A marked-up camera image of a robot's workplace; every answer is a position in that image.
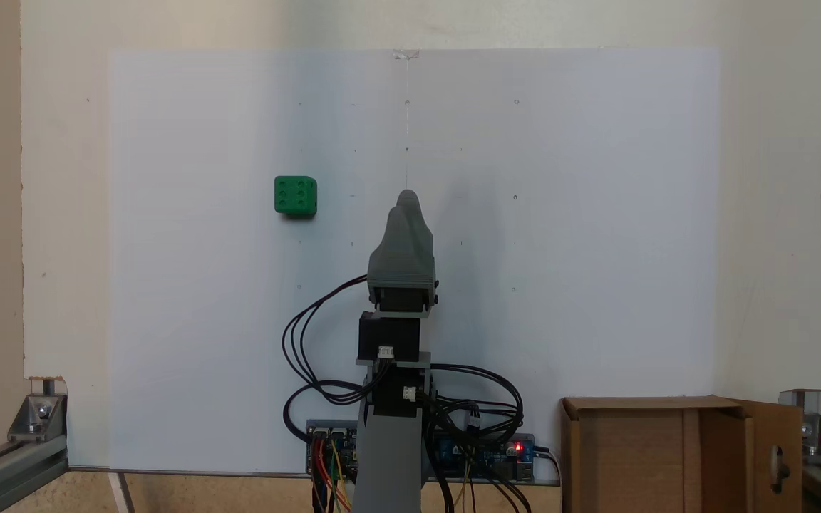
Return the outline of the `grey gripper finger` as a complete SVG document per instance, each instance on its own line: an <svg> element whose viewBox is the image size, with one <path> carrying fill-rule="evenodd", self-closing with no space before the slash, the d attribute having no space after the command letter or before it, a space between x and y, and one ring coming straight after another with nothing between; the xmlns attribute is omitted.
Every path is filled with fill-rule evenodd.
<svg viewBox="0 0 821 513"><path fill-rule="evenodd" d="M404 189L398 196L398 207L404 214L407 228L407 240L413 247L415 260L420 270L435 276L435 256L433 251L433 234L425 222L423 208L416 192Z"/></svg>
<svg viewBox="0 0 821 513"><path fill-rule="evenodd" d="M368 277L410 276L421 272L418 227L419 207L391 208L381 243L368 260Z"/></svg>

